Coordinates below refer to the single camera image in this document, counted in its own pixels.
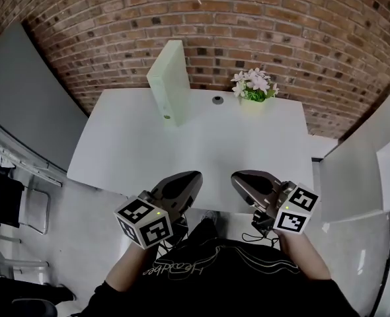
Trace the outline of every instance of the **flower pot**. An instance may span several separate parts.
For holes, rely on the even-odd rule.
[[[257,102],[252,100],[247,100],[246,98],[240,98],[239,102],[241,103],[242,111],[246,114],[257,115],[264,112],[267,100],[263,102]]]

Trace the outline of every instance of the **gray floor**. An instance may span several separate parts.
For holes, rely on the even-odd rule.
[[[316,166],[315,176],[318,187]],[[63,188],[44,181],[37,184],[52,197],[49,232],[41,236],[27,227],[13,229],[13,235],[24,240],[23,248],[15,248],[13,254],[20,258],[46,260],[51,267],[43,278],[26,272],[17,275],[17,279],[37,283],[48,278],[53,284],[68,286],[78,296],[77,301],[58,306],[59,315],[68,316],[87,305],[94,288],[103,282],[129,244],[113,216],[115,208],[125,199],[73,181],[67,181]],[[35,225],[42,223],[40,203],[28,199],[24,209],[23,217]],[[191,230],[202,214],[197,209],[187,212]],[[251,226],[250,215],[223,216],[227,222],[227,229],[222,231],[224,236],[242,240],[243,232],[258,235]],[[389,249],[388,217],[378,215],[359,221],[323,224],[318,207],[306,233],[351,305],[362,316],[368,314],[377,296]],[[257,243],[269,244],[269,241]]]

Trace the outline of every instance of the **small plant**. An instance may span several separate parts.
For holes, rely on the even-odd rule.
[[[236,82],[236,87],[232,88],[235,96],[247,100],[264,102],[279,93],[277,84],[274,83],[272,88],[270,77],[259,68],[250,69],[248,73],[241,71],[231,81]]]

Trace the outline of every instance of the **white table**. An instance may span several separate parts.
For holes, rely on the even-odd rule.
[[[213,104],[222,96],[224,103]],[[68,178],[124,195],[163,178],[199,170],[195,208],[252,213],[231,185],[238,170],[264,170],[313,188],[307,126],[300,102],[267,100],[264,112],[242,111],[228,92],[192,90],[187,121],[165,127],[150,88],[105,90],[79,140]]]

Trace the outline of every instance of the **chair leg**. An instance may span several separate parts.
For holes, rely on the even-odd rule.
[[[35,228],[33,225],[28,225],[26,223],[20,223],[21,225],[25,225],[29,228],[32,228],[34,229],[35,231],[39,232],[41,235],[45,235],[47,232],[48,232],[48,221],[50,220],[50,205],[51,205],[51,197],[49,195],[49,193],[47,192],[43,192],[42,190],[38,190],[38,189],[31,189],[31,191],[33,192],[38,192],[38,193],[41,193],[41,194],[45,194],[48,198],[47,200],[47,209],[46,209],[46,212],[45,212],[45,221],[44,221],[44,229],[42,230],[39,230],[38,228]]]
[[[7,258],[0,258],[0,263],[5,265],[10,265],[12,267],[49,267],[48,262],[44,261],[20,261],[20,260],[10,260]]]
[[[3,236],[3,235],[0,235],[0,240],[8,240],[8,241],[13,242],[13,243],[21,243],[22,242],[22,240],[19,238],[7,237],[7,236]]]

